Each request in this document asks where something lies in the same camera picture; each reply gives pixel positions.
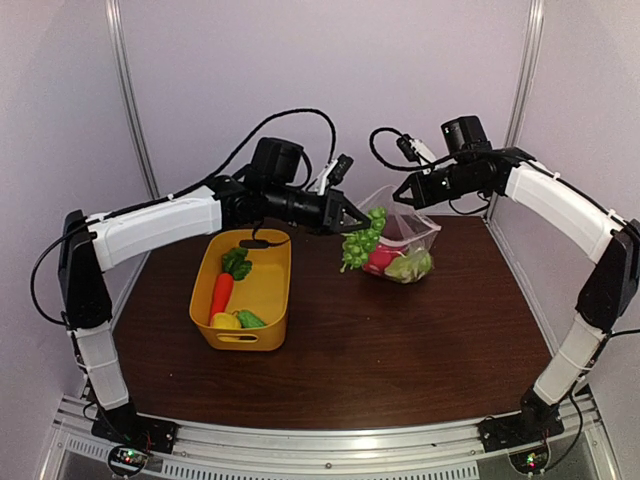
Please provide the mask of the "green toy grapes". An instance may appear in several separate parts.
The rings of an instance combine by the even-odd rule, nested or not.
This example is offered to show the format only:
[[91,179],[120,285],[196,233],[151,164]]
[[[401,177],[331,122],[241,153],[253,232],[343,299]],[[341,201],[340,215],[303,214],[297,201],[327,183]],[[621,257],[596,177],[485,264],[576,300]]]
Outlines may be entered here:
[[363,268],[377,248],[386,226],[387,209],[384,207],[373,208],[368,212],[367,216],[371,220],[368,229],[344,234],[341,273],[346,270]]

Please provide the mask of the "red toy apple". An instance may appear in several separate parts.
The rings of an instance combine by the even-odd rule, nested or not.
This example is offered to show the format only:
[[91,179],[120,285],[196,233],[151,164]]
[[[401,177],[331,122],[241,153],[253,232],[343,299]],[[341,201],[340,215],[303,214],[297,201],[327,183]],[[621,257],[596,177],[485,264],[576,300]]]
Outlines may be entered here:
[[368,261],[362,266],[362,270],[373,275],[384,276],[386,268],[406,252],[405,247],[389,246],[379,243],[376,249],[369,255]]

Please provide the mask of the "clear zip top bag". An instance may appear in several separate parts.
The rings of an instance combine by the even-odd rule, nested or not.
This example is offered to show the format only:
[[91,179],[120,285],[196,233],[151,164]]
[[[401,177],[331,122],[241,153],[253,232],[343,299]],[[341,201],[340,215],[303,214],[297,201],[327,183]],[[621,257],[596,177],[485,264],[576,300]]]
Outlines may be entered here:
[[[379,243],[405,247],[404,255],[418,249],[424,249],[430,253],[431,246],[441,227],[425,214],[417,212],[409,206],[396,203],[392,198],[395,189],[394,185],[383,186],[360,201],[357,207],[364,213],[368,213],[376,207],[387,209],[387,222]],[[385,275],[378,277],[391,280]]]

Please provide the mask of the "light green toy lettuce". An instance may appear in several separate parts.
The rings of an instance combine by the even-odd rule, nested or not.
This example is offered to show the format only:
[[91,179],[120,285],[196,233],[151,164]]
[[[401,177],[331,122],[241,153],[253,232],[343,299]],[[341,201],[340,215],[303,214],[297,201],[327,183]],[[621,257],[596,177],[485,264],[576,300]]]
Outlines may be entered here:
[[392,260],[384,275],[401,284],[415,283],[431,272],[433,259],[424,249],[409,251]]

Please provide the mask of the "green toy broccoli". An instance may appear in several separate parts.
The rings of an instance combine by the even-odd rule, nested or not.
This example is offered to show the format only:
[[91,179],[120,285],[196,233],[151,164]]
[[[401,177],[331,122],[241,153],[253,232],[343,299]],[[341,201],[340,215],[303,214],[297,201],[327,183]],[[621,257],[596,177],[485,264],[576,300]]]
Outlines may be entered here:
[[240,322],[243,329],[264,328],[267,324],[257,315],[249,310],[241,310],[236,314],[236,318]]

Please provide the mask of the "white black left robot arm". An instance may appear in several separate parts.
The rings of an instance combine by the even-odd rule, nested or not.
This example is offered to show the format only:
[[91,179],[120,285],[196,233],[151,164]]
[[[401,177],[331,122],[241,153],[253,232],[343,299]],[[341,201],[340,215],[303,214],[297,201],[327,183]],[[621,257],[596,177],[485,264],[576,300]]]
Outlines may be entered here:
[[331,160],[319,187],[306,191],[292,184],[303,153],[298,144],[264,137],[251,161],[232,175],[212,173],[178,193],[109,213],[86,216],[76,210],[67,215],[58,263],[63,320],[78,348],[99,416],[121,443],[137,442],[144,424],[119,363],[104,273],[157,248],[266,218],[317,234],[369,228],[371,219],[330,180],[342,179],[352,158]]

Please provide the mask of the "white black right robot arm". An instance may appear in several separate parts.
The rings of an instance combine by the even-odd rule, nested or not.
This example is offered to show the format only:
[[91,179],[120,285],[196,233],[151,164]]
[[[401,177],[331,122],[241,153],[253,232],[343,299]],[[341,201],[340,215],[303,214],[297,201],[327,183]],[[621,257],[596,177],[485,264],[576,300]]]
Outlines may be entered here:
[[433,154],[424,142],[400,133],[396,144],[407,159],[407,177],[395,201],[415,210],[468,194],[498,196],[536,216],[544,233],[565,243],[569,259],[550,248],[549,264],[577,265],[567,292],[577,298],[573,318],[548,365],[521,399],[512,430],[519,440],[535,440],[551,424],[571,387],[594,367],[639,289],[639,222],[607,209],[515,147],[497,148],[480,119],[461,116],[442,124],[447,153]]

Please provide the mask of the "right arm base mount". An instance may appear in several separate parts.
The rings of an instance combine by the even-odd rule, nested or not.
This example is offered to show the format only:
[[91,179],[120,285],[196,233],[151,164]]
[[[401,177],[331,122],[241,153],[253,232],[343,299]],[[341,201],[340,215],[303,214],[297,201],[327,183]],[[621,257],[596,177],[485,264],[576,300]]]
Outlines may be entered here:
[[486,453],[540,443],[564,432],[561,417],[555,413],[541,423],[531,423],[522,412],[487,416],[477,424]]

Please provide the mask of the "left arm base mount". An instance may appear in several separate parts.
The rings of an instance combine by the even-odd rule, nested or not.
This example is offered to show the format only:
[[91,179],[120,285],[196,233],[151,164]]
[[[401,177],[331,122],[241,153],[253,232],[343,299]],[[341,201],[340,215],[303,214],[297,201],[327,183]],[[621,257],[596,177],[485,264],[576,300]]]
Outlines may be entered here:
[[175,422],[119,409],[100,411],[91,427],[95,437],[145,452],[171,454],[177,435]]

